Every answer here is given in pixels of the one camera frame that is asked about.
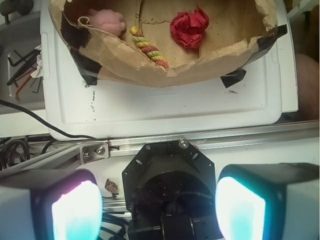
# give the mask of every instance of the screw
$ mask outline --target screw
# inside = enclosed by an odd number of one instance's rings
[[[187,142],[184,139],[181,139],[179,141],[179,147],[182,148],[182,149],[187,149],[189,147],[189,142]]]
[[[83,151],[83,157],[84,158],[90,158],[90,152],[88,150]]]
[[[103,146],[99,146],[94,151],[96,154],[102,155],[106,152],[106,149]]]

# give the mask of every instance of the white light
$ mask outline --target white light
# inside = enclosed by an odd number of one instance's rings
[[[266,201],[232,177],[218,182],[215,209],[226,240],[262,240]]]
[[[52,204],[55,240],[96,240],[102,223],[101,192],[84,181]]]

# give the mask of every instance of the twisted rope toy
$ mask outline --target twisted rope toy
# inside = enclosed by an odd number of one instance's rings
[[[130,29],[130,33],[132,34],[133,41],[136,42],[136,46],[166,72],[169,64],[163,54],[139,32],[136,26]]]

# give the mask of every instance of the brown paper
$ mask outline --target brown paper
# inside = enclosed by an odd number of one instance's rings
[[[178,12],[193,12],[197,7],[209,16],[209,27],[200,48],[187,49],[174,41],[170,23]],[[120,12],[126,31],[118,38],[92,28],[86,17],[90,8]],[[99,79],[159,88],[233,72],[259,51],[257,40],[274,34],[277,25],[275,0],[51,0],[49,12],[67,46],[101,65]],[[68,31],[62,31],[64,16],[68,28],[87,34],[87,42],[78,47],[71,43]],[[136,48],[129,32],[134,25],[166,57],[167,71]]]

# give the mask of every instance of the red flower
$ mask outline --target red flower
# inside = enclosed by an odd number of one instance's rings
[[[209,17],[200,8],[194,13],[179,12],[170,24],[174,40],[185,48],[199,48],[205,30],[209,26]]]

